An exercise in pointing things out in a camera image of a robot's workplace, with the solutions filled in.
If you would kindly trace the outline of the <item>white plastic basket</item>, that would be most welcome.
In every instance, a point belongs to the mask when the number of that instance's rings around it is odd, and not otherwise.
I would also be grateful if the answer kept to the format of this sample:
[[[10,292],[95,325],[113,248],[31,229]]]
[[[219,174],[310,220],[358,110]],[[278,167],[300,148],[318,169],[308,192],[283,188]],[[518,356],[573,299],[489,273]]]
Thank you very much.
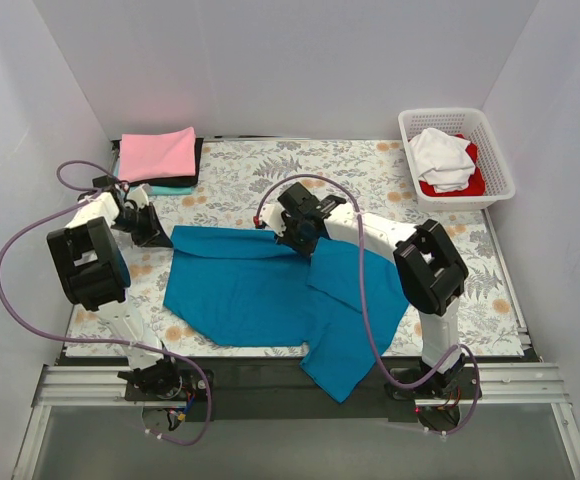
[[[405,110],[398,123],[420,210],[481,210],[515,195],[504,155],[482,111]]]

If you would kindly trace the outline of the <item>folded teal t shirt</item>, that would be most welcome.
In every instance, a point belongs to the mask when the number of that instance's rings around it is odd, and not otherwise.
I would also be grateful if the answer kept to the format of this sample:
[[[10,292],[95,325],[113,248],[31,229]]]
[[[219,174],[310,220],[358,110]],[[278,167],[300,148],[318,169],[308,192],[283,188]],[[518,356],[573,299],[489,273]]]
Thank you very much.
[[[132,189],[138,188],[142,184],[149,186],[149,196],[177,196],[190,195],[198,184],[198,176],[171,176],[171,177],[149,177],[139,176],[127,179],[117,170],[112,174],[113,177],[127,182]]]

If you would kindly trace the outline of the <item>folded pink t shirt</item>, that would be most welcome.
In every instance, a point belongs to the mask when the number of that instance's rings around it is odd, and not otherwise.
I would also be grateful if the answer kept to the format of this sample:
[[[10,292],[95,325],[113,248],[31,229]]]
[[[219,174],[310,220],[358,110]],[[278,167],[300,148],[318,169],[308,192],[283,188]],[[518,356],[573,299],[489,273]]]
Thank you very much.
[[[170,154],[179,153],[183,149],[182,145],[194,144],[195,139],[193,127],[165,134],[123,134],[118,172],[131,179],[132,174],[156,166]]]

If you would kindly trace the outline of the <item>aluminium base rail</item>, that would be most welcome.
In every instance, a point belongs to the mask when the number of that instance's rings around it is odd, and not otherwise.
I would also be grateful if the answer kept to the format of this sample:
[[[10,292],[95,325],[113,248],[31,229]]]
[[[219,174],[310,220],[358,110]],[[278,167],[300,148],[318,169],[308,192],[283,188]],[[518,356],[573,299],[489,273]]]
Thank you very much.
[[[580,433],[557,366],[485,363],[449,437],[425,430],[430,399],[388,394],[370,374],[344,403],[296,360],[206,359],[213,421],[195,408],[173,442],[161,402],[135,399],[114,366],[44,369],[17,479],[580,479]]]

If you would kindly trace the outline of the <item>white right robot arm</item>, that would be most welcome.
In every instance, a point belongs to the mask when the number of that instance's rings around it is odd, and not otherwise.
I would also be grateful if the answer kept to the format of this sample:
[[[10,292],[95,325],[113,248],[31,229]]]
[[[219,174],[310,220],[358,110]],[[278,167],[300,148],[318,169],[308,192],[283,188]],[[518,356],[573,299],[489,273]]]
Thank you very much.
[[[405,298],[419,313],[424,389],[439,398],[456,389],[463,366],[458,308],[468,268],[438,222],[410,225],[365,214],[351,200],[320,199],[297,182],[276,202],[259,208],[256,224],[271,228],[279,243],[303,256],[324,238],[392,262]]]

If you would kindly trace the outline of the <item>folded black t shirt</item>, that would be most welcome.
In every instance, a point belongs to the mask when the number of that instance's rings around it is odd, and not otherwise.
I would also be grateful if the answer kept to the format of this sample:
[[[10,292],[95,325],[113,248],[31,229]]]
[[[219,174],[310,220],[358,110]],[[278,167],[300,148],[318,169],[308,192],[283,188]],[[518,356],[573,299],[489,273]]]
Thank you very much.
[[[170,154],[156,166],[146,167],[132,178],[124,180],[131,186],[149,184],[153,187],[188,188],[198,183],[204,139],[197,137],[194,144],[182,145],[179,153]]]

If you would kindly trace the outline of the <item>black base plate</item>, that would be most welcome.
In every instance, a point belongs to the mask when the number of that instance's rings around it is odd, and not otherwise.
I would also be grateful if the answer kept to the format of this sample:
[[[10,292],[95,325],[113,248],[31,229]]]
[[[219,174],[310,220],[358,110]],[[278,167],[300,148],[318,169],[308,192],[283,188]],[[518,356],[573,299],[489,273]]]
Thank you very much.
[[[481,403],[536,403],[548,379],[543,364],[528,362],[466,365],[452,395],[431,387],[420,393],[398,391],[378,369],[372,369],[350,396],[337,403],[316,385],[291,357],[201,357],[199,365],[211,383],[210,394],[199,393],[190,418],[205,418],[211,399],[215,420],[325,420],[386,419],[413,423],[416,409],[447,402],[452,411],[466,410],[474,399]]]

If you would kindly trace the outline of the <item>blue t shirt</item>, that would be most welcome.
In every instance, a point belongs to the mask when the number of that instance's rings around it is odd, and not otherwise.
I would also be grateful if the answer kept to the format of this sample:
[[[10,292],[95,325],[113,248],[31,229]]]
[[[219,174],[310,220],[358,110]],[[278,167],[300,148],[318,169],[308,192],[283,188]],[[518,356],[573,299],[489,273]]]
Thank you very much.
[[[177,226],[164,305],[219,346],[307,345],[302,370],[344,402],[391,345],[408,302],[396,267],[322,239],[311,258],[263,230]]]

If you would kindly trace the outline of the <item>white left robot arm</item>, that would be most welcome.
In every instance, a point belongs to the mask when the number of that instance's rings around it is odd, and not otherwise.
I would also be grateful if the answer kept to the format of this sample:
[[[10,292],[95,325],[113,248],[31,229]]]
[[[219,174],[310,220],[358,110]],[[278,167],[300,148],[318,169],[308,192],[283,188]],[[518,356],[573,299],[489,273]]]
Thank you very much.
[[[72,220],[47,235],[47,244],[68,300],[94,314],[121,342],[133,370],[166,360],[163,344],[129,299],[131,274],[115,230],[140,248],[171,249],[173,243],[149,200],[150,187],[118,182],[86,195]]]

